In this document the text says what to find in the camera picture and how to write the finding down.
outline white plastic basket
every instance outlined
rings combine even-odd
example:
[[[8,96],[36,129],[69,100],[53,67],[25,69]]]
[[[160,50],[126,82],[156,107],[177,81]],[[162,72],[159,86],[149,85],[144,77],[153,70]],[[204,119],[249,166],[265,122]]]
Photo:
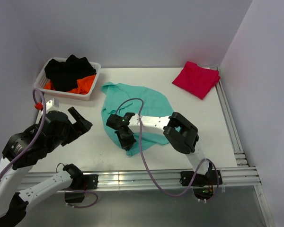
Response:
[[[55,59],[59,62],[66,61],[66,58],[51,58],[51,59]],[[59,97],[73,98],[73,99],[88,101],[90,99],[90,94],[93,91],[95,84],[98,80],[101,65],[99,63],[95,63],[95,62],[90,61],[91,66],[94,67],[94,69],[97,72],[96,77],[95,77],[95,80],[94,80],[89,92],[86,95],[80,95],[80,94],[73,94],[73,93],[68,93],[68,92],[53,91],[53,90],[44,89],[44,86],[49,82],[49,79],[46,78],[46,76],[45,76],[45,70],[44,69],[51,59],[49,59],[47,61],[47,63],[44,65],[41,72],[39,73],[39,75],[38,75],[38,77],[37,77],[37,79],[34,83],[34,88],[38,88],[40,91],[43,91],[44,93],[52,95],[52,96],[59,96]]]

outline clothing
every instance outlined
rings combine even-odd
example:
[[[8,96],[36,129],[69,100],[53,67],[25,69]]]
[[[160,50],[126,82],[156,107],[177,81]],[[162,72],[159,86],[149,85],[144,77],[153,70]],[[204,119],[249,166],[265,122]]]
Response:
[[[170,106],[167,98],[158,91],[152,90],[147,87],[137,87],[130,86],[126,84],[113,84],[108,82],[104,84],[101,90],[106,94],[106,98],[102,107],[101,116],[103,121],[103,126],[105,132],[110,137],[110,139],[118,146],[121,147],[115,130],[106,126],[106,122],[110,114],[115,114],[115,111],[119,105],[129,98],[141,98],[144,101],[144,107],[142,109],[141,115],[145,116],[169,116],[172,115],[174,110]],[[129,101],[124,104],[118,115],[124,116],[127,112],[138,113],[141,107],[141,102],[139,100]],[[138,141],[139,133],[134,134],[135,139]],[[142,149],[146,150],[156,143],[164,145],[169,143],[169,141],[163,135],[145,133],[142,134]],[[133,147],[126,152],[128,156],[135,155],[139,153],[139,145],[136,142]]]
[[[188,61],[172,83],[198,98],[204,99],[220,78],[218,71],[204,69]]]
[[[86,57],[79,59],[74,55],[71,55],[66,62],[51,59],[44,70],[54,89],[64,92],[78,88],[78,79],[96,74],[96,70]]]
[[[78,87],[77,88],[74,88],[70,91],[67,91],[68,93],[75,93],[75,94],[81,94],[81,95],[86,95],[94,80],[95,80],[95,77],[96,75],[92,75],[92,76],[88,76],[88,77],[85,77],[83,79],[78,79],[77,80],[77,85]],[[54,90],[55,91],[55,88],[53,86],[53,83],[52,81],[48,82],[45,86],[44,86],[44,89],[48,89],[48,90]]]

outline metal frame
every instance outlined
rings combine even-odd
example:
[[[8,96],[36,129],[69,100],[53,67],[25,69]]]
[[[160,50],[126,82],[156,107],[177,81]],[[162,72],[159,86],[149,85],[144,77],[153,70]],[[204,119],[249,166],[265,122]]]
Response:
[[[257,198],[265,219],[267,227],[274,227],[274,221],[269,210],[269,206],[263,194],[262,183],[255,167],[249,167],[242,148],[239,135],[231,115],[231,111],[226,99],[221,82],[216,85],[217,94],[220,100],[221,109],[230,135],[233,151],[238,167],[219,168],[223,179],[223,192],[228,186],[254,186]],[[154,170],[152,171],[159,185],[164,189],[183,188],[179,183],[181,170]],[[25,176],[19,186],[19,190],[32,187],[55,173],[29,173]],[[96,191],[134,191],[157,189],[146,171],[113,171],[113,172],[85,172],[84,174],[98,174],[98,187]]]

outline white table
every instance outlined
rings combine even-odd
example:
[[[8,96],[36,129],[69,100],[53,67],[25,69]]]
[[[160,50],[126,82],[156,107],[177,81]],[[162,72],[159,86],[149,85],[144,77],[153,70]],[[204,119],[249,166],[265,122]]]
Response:
[[[173,109],[180,112],[199,129],[200,145],[207,158],[217,167],[237,167],[216,89],[204,100],[171,84],[181,68],[102,69],[90,101],[59,98],[64,113],[71,106],[93,123],[91,130],[65,147],[59,146],[46,158],[39,160],[31,172],[54,172],[58,163],[73,163],[82,171],[145,170],[140,154],[127,157],[106,135],[101,109],[106,95],[101,86],[106,82],[145,86],[164,94]],[[53,96],[45,95],[46,100]],[[191,168],[186,155],[175,151],[170,144],[155,145],[144,151],[150,169]]]

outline gray floor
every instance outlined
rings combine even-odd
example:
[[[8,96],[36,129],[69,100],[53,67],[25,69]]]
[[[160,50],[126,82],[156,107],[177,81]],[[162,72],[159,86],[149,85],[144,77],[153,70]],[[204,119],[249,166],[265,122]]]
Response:
[[[94,207],[72,209],[64,205],[63,194],[55,194],[36,206],[18,226],[265,226],[253,187],[226,188],[226,192],[219,191],[217,197],[207,204],[198,203],[191,193],[176,199],[159,191],[102,192],[99,197]]]

